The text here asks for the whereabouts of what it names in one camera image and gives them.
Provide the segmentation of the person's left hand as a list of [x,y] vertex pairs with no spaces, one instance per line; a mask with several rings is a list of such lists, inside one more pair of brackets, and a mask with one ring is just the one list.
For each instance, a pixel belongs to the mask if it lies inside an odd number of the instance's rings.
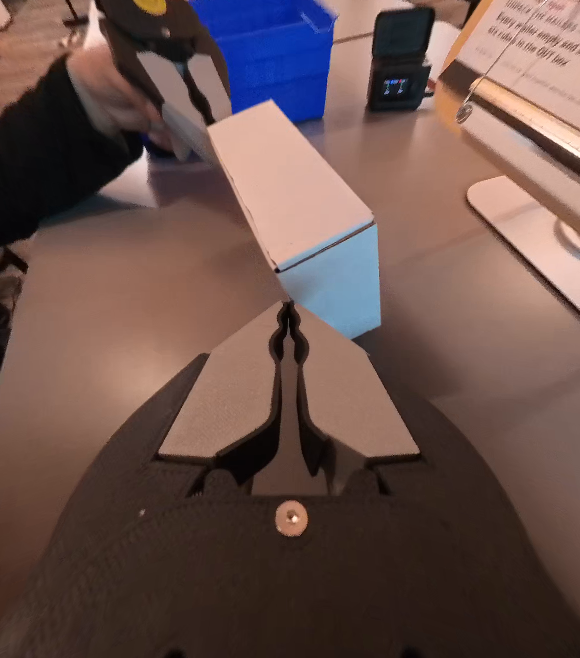
[[65,61],[73,88],[98,131],[107,136],[135,132],[172,151],[171,135],[160,111],[117,70],[107,45],[70,54]]

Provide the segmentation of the instruction sheet on stand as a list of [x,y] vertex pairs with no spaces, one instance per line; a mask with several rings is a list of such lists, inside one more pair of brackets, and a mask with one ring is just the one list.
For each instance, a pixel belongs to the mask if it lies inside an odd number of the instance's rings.
[[491,3],[452,45],[436,108],[500,171],[468,190],[469,205],[580,313],[580,130],[457,60]]

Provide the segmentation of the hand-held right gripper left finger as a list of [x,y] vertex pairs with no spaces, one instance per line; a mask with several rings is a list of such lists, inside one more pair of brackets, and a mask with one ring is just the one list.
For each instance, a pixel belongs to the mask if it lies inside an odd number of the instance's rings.
[[275,457],[289,306],[277,302],[214,348],[158,449],[163,461],[250,482]]

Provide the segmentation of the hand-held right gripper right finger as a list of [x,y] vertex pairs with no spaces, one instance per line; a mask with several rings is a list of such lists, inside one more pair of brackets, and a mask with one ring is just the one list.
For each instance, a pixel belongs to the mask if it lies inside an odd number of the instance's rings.
[[368,354],[313,312],[289,308],[303,459],[340,495],[353,473],[415,461],[420,449]]

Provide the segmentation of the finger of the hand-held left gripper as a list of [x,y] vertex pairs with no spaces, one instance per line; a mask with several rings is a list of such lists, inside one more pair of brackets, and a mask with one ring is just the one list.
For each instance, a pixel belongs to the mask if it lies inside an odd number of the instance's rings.
[[197,53],[188,60],[186,86],[193,106],[207,125],[232,115],[229,93],[209,55]]
[[215,122],[209,99],[192,73],[192,64],[207,63],[198,55],[187,64],[176,64],[151,51],[137,54],[138,62],[162,97],[161,115],[176,158],[185,162],[191,155],[217,165],[218,158],[208,127]]

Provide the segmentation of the blue plastic bin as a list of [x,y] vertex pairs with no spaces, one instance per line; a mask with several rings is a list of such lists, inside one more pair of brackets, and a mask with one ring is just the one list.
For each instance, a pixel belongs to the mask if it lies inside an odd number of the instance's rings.
[[319,120],[337,14],[320,1],[191,1],[226,60],[233,113],[273,100]]

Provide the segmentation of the printed instruction sheet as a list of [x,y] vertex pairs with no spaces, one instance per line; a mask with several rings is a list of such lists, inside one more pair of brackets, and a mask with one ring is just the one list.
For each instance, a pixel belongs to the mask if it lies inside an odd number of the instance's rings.
[[580,1],[492,1],[457,60],[580,130]]

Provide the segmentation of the person's left forearm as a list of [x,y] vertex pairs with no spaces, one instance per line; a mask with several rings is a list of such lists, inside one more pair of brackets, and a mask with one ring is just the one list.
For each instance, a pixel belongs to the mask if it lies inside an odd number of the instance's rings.
[[92,123],[66,61],[55,61],[0,115],[0,248],[99,192],[143,154],[137,132]]

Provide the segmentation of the white cardboard mailer box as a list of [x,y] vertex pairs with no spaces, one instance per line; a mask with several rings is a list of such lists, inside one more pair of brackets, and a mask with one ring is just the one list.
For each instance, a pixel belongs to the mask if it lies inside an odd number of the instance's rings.
[[349,339],[382,324],[374,213],[273,101],[207,129],[287,297]]

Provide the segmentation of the black charging case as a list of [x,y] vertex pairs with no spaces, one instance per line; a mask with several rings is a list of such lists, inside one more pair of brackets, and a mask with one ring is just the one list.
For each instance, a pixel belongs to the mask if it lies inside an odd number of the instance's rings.
[[374,23],[368,112],[416,111],[432,65],[427,47],[435,22],[431,7],[380,12]]

